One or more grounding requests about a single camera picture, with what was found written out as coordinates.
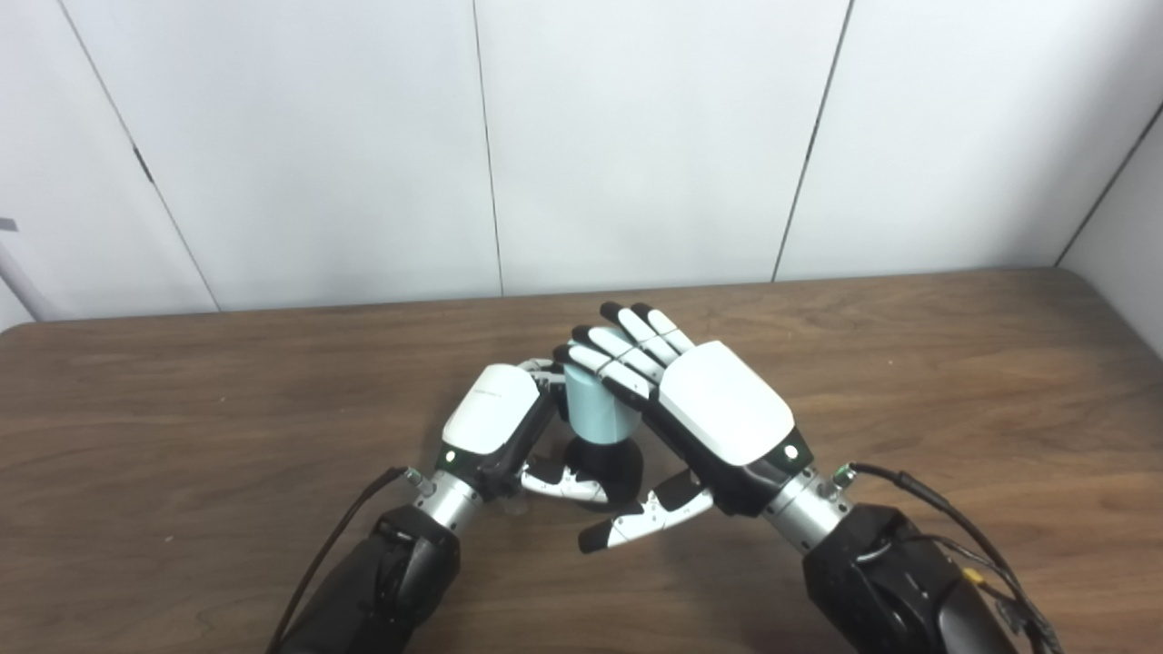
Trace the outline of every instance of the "fingertip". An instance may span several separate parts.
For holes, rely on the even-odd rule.
[[[606,301],[601,304],[601,308],[598,310],[598,313],[600,313],[602,318],[609,320],[614,325],[621,325],[622,322],[618,319],[618,314],[621,313],[623,308],[626,307],[623,307],[618,303]]]
[[[573,363],[573,357],[570,356],[570,349],[572,346],[569,343],[562,343],[554,348],[554,361],[558,363]]]

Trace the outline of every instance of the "black cable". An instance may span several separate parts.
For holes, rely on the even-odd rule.
[[[908,472],[905,472],[904,470],[894,472],[892,470],[889,470],[887,468],[880,468],[879,465],[872,465],[869,463],[855,463],[855,462],[849,463],[848,467],[856,472],[861,472],[864,475],[872,475],[875,477],[889,479],[890,482],[896,484],[897,488],[912,493],[913,496],[923,500],[929,506],[933,506],[937,511],[944,513],[946,516],[949,516],[949,518],[951,518],[954,523],[957,523],[957,525],[961,528],[965,529],[965,533],[968,533],[970,538],[972,538],[973,541],[985,552],[986,556],[992,559],[993,562],[997,563],[1000,568],[1005,570],[1011,570],[1011,574],[1013,573],[1012,568],[1009,568],[1009,563],[1006,562],[1005,556],[1003,556],[1001,552],[999,552],[998,548],[994,547],[992,542],[990,542],[990,539],[985,538],[985,534],[982,533],[982,529],[977,528],[977,525],[970,521],[970,519],[966,518],[964,513],[954,507],[954,505],[950,504],[949,500],[946,499],[944,496],[942,496],[937,491],[925,485],[923,483],[918,481]]]
[[[952,504],[950,504],[949,500],[944,498],[944,496],[930,489],[926,484],[921,483],[919,479],[916,479],[908,472],[905,472],[904,470],[892,471],[889,470],[887,468],[882,468],[879,465],[872,465],[870,463],[858,463],[858,462],[849,463],[848,468],[855,472],[872,475],[873,477],[880,477],[883,479],[887,479],[893,484],[896,484],[897,488],[921,499],[929,506],[936,509],[937,511],[944,513],[946,516],[949,516],[949,518],[951,518],[954,523],[957,523],[957,526],[964,529],[965,533],[968,533],[970,538],[972,538],[973,541],[977,542],[977,545],[985,552],[985,555],[990,560],[992,560],[992,564],[987,564],[986,567],[989,567],[999,577],[1001,577],[1001,580],[1006,583],[1006,585],[1009,587],[1009,590],[1013,591],[1018,604],[1033,617],[1034,628],[1036,628],[1036,634],[1027,633],[1027,635],[1029,637],[1035,652],[1041,652],[1043,649],[1042,647],[1043,644],[1036,640],[1035,638],[1036,635],[1044,641],[1044,645],[1048,646],[1051,652],[1054,652],[1055,654],[1063,654],[1062,645],[1058,641],[1057,633],[1054,631],[1054,626],[1050,625],[1050,621],[1046,618],[1046,616],[1043,616],[1042,612],[1037,610],[1037,606],[1034,605],[1034,602],[1029,598],[1029,595],[1027,595],[1026,590],[1022,589],[1021,583],[1018,581],[1018,575],[1014,574],[1013,568],[1011,568],[1009,563],[1006,562],[1005,556],[1003,556],[1001,552],[999,552],[998,548],[994,547],[993,543],[990,541],[990,539],[985,536],[982,529],[979,529],[977,525],[975,525],[964,513],[962,513]],[[975,556],[980,557],[979,555],[976,555],[975,553],[972,553],[964,546],[957,543],[952,539],[946,539],[944,536],[928,536],[928,535],[925,538],[941,542],[947,547],[951,546],[950,549],[954,549],[954,552],[957,552],[963,556],[968,556],[973,560],[977,560],[975,559]]]
[[[294,610],[299,606],[299,600],[302,599],[302,595],[307,592],[307,587],[311,585],[312,577],[315,576],[319,567],[323,564],[323,559],[326,559],[327,553],[331,550],[331,546],[335,545],[335,541],[340,539],[343,531],[348,528],[348,524],[356,517],[356,513],[359,512],[359,507],[363,506],[363,504],[368,502],[371,496],[379,492],[387,484],[394,482],[406,470],[407,468],[388,468],[385,470],[383,475],[376,477],[372,483],[368,484],[368,488],[365,488],[363,492],[359,493],[359,497],[351,503],[348,512],[340,518],[340,523],[335,525],[335,529],[331,531],[331,535],[327,536],[327,540],[323,541],[323,547],[321,547],[319,553],[315,554],[311,564],[307,566],[307,570],[302,574],[302,578],[299,580],[299,585],[295,587],[294,592],[291,595],[291,599],[287,602],[287,607],[283,611],[283,617],[279,618],[279,625],[274,627],[274,634],[271,635],[271,642],[266,646],[266,654],[276,654],[276,652],[278,652],[279,645],[283,644],[283,637],[286,634],[287,625],[294,616]]]

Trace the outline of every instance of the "wood grain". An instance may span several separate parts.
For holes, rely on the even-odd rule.
[[[261,651],[365,481],[429,468],[484,365],[548,353],[604,299],[735,348],[822,467],[946,491],[1071,653],[1163,651],[1163,364],[1058,270],[17,327],[0,339],[0,649]],[[649,481],[678,469],[636,438]],[[875,481],[854,493],[964,538]],[[390,489],[338,548],[408,498]],[[412,652],[849,651],[762,521],[706,514],[583,556],[591,513],[487,513]]]

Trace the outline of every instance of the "black fingertip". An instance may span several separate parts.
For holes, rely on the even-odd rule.
[[[650,312],[654,311],[652,306],[645,303],[634,303],[633,305],[630,305],[630,311],[636,313],[638,318],[642,319],[643,322],[650,325]]]
[[[578,534],[578,549],[582,554],[593,554],[609,547],[609,533],[614,528],[614,523],[606,520],[592,527],[585,528]]]
[[[564,343],[554,348],[554,361],[558,363],[573,363],[573,358],[570,356],[570,346]]]
[[[690,504],[700,492],[702,492],[702,486],[691,481],[690,470],[683,470],[655,486],[655,497],[658,498],[658,504],[672,512]]]
[[[541,479],[547,484],[559,484],[565,476],[565,465],[556,461],[534,456],[525,472],[530,477]]]
[[[609,320],[614,325],[621,327],[622,322],[618,319],[618,313],[623,308],[626,307],[618,303],[602,303],[601,308],[599,308],[598,312],[601,313],[601,317],[606,320]]]
[[[570,335],[573,336],[575,341],[588,346],[593,343],[593,339],[590,337],[590,329],[593,329],[590,325],[578,325]]]

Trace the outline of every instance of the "robotic finger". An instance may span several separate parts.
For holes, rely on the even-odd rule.
[[[601,482],[557,461],[534,456],[521,469],[521,486],[528,491],[575,502],[608,502]]]
[[[647,500],[578,534],[583,554],[615,547],[685,523],[714,506],[711,489],[691,478],[690,470],[670,477],[647,493]]]

